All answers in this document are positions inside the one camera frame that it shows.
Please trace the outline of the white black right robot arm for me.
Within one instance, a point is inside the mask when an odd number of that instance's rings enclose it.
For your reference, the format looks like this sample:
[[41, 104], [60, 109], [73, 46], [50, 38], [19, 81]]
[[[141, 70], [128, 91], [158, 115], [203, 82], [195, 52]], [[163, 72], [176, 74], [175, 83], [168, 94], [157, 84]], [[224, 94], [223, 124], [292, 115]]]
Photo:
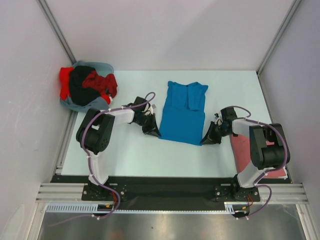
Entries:
[[250, 162], [233, 178], [231, 196], [242, 201], [249, 190], [268, 173], [283, 169], [290, 161], [290, 150], [279, 123], [267, 124], [250, 119], [251, 112], [241, 106], [228, 106], [215, 114], [201, 145], [220, 144], [226, 136], [245, 136], [249, 139]]

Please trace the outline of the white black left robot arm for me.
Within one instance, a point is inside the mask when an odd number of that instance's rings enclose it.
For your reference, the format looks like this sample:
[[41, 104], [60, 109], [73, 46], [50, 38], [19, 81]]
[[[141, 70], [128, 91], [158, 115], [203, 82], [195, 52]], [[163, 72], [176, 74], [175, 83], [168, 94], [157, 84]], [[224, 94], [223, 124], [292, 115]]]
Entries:
[[84, 186], [84, 201], [108, 201], [122, 199], [127, 193], [127, 186], [109, 183], [110, 174], [106, 164], [99, 156], [111, 141], [113, 127], [119, 124], [135, 123], [141, 126], [145, 135], [160, 137], [154, 106], [147, 97], [136, 97], [133, 103], [119, 108], [98, 110], [90, 108], [76, 133], [76, 140], [86, 153], [89, 167], [89, 183]]

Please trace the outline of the blue t-shirt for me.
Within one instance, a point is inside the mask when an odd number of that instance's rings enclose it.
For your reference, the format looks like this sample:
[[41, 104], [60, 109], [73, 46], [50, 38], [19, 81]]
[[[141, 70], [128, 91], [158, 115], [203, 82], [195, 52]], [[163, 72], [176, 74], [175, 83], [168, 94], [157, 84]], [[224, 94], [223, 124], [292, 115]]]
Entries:
[[205, 123], [205, 101], [208, 85], [167, 83], [167, 97], [160, 123], [162, 140], [201, 145]]

